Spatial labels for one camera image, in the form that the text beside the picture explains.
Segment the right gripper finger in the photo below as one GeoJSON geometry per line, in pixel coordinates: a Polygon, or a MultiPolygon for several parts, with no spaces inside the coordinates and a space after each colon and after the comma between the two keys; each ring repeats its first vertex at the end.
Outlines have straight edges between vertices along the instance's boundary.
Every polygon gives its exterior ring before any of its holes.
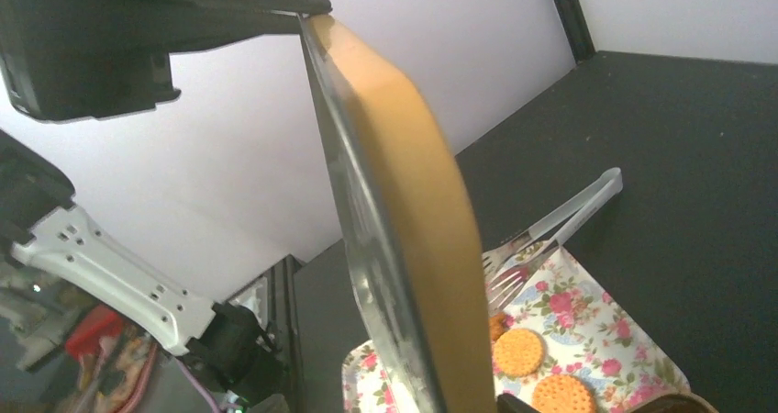
{"type": "Polygon", "coordinates": [[[538,413],[531,405],[509,393],[496,398],[496,407],[498,413],[538,413]]]}

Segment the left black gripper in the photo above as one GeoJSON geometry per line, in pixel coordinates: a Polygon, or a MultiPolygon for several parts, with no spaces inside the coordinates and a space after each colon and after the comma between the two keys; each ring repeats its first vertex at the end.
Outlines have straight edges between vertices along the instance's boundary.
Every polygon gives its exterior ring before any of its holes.
{"type": "Polygon", "coordinates": [[[1,0],[1,73],[40,122],[123,116],[178,98],[173,54],[296,35],[329,0],[1,0]]]}

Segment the white handled metal tongs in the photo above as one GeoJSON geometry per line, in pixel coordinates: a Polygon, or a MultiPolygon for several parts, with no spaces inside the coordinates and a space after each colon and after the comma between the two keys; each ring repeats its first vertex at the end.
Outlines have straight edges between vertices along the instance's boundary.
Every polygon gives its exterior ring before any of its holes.
{"type": "Polygon", "coordinates": [[[531,275],[622,188],[622,171],[608,169],[528,229],[486,251],[482,261],[488,315],[494,317],[503,311],[531,275]]]}

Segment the silver tin lid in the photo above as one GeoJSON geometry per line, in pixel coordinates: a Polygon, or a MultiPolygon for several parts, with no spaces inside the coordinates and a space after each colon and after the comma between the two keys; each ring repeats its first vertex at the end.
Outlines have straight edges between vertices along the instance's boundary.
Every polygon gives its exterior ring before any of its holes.
{"type": "Polygon", "coordinates": [[[351,287],[398,410],[495,411],[482,245],[439,123],[336,18],[300,25],[351,287]]]}

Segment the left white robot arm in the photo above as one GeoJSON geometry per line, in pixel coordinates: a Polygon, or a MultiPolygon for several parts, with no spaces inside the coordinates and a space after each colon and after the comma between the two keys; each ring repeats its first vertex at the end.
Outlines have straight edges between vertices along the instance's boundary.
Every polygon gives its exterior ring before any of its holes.
{"type": "MultiPolygon", "coordinates": [[[[1,0],[1,72],[40,122],[115,117],[179,97],[170,57],[296,35],[329,0],[1,0]]],[[[69,178],[1,137],[1,255],[80,287],[145,329],[210,389],[249,405],[283,390],[285,365],[256,316],[155,273],[74,202],[69,178]]]]}

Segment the floral cookie tray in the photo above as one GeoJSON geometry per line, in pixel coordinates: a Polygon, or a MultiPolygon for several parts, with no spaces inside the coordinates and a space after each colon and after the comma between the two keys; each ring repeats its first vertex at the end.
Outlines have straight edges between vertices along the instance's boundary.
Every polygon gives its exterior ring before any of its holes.
{"type": "Polygon", "coordinates": [[[506,308],[508,329],[529,329],[545,344],[527,376],[495,369],[495,390],[528,402],[537,383],[571,374],[593,392],[599,411],[625,412],[652,396],[690,384],[675,362],[565,250],[557,251],[506,308]]]}

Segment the gold cookie tin box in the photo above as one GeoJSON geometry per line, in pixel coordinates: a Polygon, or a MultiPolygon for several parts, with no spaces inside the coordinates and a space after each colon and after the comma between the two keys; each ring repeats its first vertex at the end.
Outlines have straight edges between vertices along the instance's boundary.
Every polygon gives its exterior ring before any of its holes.
{"type": "Polygon", "coordinates": [[[702,397],[693,393],[666,393],[645,400],[628,410],[629,413],[718,413],[702,397]]]}

